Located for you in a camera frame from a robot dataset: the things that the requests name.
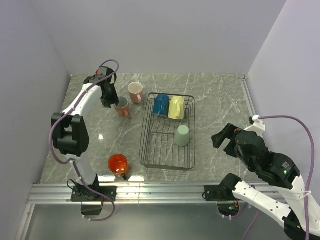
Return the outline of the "aluminium side rail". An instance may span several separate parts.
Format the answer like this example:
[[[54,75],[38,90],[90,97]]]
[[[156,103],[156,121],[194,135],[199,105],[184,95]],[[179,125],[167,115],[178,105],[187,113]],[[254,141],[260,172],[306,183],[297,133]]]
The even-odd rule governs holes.
[[[243,90],[243,93],[244,93],[244,98],[245,98],[245,101],[247,103],[249,114],[251,116],[254,116],[256,114],[256,111],[255,111],[254,104],[253,104],[253,101],[252,101],[252,98],[251,98],[251,95],[250,95],[250,91],[249,91],[249,88],[248,88],[248,85],[247,85],[246,75],[245,74],[241,74],[241,75],[238,76],[238,79],[239,79],[239,82],[241,84],[241,87],[242,87],[242,90]]]

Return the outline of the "blue mug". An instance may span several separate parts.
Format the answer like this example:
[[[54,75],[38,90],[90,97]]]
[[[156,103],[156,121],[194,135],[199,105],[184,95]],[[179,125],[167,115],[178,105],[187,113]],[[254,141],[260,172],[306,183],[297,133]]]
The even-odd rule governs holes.
[[[170,106],[170,98],[166,94],[158,94],[154,106],[153,106],[153,115],[168,117],[169,115],[169,106]]]

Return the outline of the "aluminium mounting rail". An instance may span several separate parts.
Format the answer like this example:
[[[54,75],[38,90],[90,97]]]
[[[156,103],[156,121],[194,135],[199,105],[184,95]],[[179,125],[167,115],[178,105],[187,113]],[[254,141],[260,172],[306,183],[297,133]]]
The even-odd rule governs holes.
[[[116,187],[115,204],[205,204],[202,194],[208,182],[103,182]],[[72,190],[64,184],[34,184],[27,203],[30,205],[80,205],[71,200]]]

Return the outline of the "orange mug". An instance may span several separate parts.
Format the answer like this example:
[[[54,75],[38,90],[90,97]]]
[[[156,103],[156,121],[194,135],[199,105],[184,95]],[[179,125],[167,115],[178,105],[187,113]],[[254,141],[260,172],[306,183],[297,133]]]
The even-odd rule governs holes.
[[[109,170],[117,177],[128,180],[130,166],[127,158],[122,154],[114,154],[108,160]]]

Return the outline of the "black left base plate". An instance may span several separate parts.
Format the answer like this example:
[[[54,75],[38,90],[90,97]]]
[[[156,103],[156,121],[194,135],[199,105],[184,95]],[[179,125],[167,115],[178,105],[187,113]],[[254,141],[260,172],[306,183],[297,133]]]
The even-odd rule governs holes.
[[[95,191],[109,197],[112,201],[115,201],[116,199],[116,186],[100,186]],[[100,195],[92,193],[84,186],[81,186],[80,190],[74,186],[70,198],[71,202],[100,202],[101,200],[102,197]]]

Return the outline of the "pale green cup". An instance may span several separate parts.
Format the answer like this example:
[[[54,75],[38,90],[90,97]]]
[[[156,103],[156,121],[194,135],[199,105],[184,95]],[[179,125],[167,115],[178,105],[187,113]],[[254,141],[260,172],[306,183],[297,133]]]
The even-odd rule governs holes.
[[[179,147],[185,147],[190,142],[190,130],[186,125],[180,125],[174,135],[174,143]]]

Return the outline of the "plain pink mug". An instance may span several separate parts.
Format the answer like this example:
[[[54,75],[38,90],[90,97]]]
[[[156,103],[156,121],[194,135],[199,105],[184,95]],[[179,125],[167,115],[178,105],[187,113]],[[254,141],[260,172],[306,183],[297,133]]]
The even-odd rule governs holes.
[[[140,82],[132,82],[128,85],[128,92],[134,104],[141,104],[143,101],[143,85]]]

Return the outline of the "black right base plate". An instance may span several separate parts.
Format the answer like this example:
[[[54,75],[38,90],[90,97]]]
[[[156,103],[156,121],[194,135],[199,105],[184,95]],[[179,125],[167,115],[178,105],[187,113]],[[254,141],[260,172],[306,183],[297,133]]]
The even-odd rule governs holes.
[[[206,201],[231,201],[233,196],[220,185],[205,185],[202,198]]]

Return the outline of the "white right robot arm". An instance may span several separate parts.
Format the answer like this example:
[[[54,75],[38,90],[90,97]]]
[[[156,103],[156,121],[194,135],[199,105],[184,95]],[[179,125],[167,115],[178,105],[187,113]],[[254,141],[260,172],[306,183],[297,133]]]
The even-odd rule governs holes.
[[[263,121],[246,129],[229,123],[212,136],[212,145],[218,149],[228,139],[225,153],[240,159],[250,172],[278,191],[286,202],[278,202],[232,173],[220,182],[220,194],[226,200],[236,198],[265,213],[292,240],[318,240],[320,206],[307,190],[293,160],[282,153],[269,151],[261,137],[265,130]]]

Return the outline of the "black wire dish rack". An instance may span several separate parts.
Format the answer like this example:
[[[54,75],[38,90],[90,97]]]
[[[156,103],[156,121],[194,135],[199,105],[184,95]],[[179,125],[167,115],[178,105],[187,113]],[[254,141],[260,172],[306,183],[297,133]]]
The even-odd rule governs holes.
[[[184,119],[170,119],[153,113],[156,97],[151,92],[147,96],[146,107],[141,131],[139,161],[146,168],[188,171],[196,163],[196,112],[195,98],[182,95]],[[174,135],[180,125],[190,130],[190,140],[186,146],[174,143]]]

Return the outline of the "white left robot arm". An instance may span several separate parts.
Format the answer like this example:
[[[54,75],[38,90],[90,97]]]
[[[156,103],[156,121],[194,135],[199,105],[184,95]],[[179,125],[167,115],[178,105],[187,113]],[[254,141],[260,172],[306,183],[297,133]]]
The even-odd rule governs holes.
[[[77,177],[73,191],[90,202],[105,200],[107,196],[101,192],[98,176],[85,156],[90,143],[85,119],[98,101],[104,108],[119,104],[116,80],[116,71],[100,66],[95,75],[84,80],[81,91],[70,106],[51,117],[50,150],[59,150],[66,161],[60,160],[55,153],[53,157],[60,164],[71,164]]]

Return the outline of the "black box under rail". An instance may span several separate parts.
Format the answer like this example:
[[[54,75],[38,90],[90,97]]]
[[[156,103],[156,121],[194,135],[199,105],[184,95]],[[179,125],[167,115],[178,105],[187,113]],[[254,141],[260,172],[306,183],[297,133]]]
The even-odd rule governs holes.
[[[101,205],[82,204],[80,207],[83,216],[99,216],[103,207]]]

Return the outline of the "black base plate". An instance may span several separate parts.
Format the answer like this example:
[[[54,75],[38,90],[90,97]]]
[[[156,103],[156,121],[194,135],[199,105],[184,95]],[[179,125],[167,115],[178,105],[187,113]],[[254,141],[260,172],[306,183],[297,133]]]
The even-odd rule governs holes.
[[[95,191],[109,197],[112,201],[115,201],[116,199],[116,186],[100,186]],[[81,186],[80,190],[74,186],[70,198],[71,202],[100,202],[101,200],[102,197],[100,195],[92,193],[84,186]]]
[[[206,201],[231,201],[233,196],[220,185],[205,185],[202,198]]]

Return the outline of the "yellow mug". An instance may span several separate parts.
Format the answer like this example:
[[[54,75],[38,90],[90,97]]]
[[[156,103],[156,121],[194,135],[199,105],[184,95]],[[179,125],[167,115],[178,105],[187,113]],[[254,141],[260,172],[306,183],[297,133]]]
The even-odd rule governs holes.
[[[173,96],[169,104],[168,117],[173,120],[182,120],[185,116],[185,99],[182,96]]]

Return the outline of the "pink floral mug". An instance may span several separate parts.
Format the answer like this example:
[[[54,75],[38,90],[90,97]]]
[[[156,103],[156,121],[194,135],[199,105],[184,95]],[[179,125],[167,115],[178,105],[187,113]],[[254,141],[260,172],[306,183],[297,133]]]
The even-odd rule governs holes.
[[[122,117],[130,118],[129,100],[125,96],[119,96],[118,101],[118,104],[115,105],[117,113]]]

